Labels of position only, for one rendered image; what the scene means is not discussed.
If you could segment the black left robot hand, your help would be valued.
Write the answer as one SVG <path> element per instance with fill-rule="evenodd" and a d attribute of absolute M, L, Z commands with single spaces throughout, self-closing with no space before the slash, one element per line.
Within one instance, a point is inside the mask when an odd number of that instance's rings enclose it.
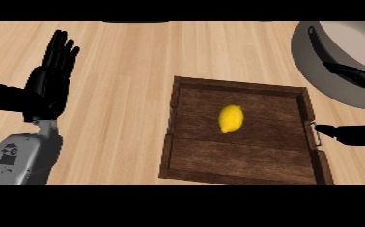
<path fill-rule="evenodd" d="M 24 120 L 55 120 L 65 110 L 70 78 L 80 47 L 58 30 L 52 36 L 42 65 L 34 68 L 24 88 L 0 84 L 0 111 L 20 112 Z"/>

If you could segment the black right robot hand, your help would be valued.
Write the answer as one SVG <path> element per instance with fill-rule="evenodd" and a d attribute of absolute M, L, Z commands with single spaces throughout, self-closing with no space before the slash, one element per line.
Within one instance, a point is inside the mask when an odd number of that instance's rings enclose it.
<path fill-rule="evenodd" d="M 339 63 L 324 63 L 330 73 L 349 78 L 355 84 L 365 88 L 365 71 Z M 336 138 L 340 143 L 349 146 L 365 146 L 365 125 L 362 126 L 331 126 L 317 125 L 315 130 Z"/>

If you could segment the dark brown wooden tray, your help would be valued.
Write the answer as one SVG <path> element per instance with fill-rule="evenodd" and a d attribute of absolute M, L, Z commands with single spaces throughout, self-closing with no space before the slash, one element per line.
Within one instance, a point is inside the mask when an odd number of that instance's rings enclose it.
<path fill-rule="evenodd" d="M 229 105 L 241 106 L 244 123 L 222 133 Z M 314 124 L 305 87 L 178 76 L 160 177 L 212 184 L 333 184 Z"/>

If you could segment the yellow lemon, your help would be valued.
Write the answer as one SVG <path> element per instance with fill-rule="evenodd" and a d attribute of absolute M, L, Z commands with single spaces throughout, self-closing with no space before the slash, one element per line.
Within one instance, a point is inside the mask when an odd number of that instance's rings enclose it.
<path fill-rule="evenodd" d="M 222 133 L 240 130 L 244 123 L 244 112 L 240 105 L 229 105 L 223 108 L 219 117 Z"/>

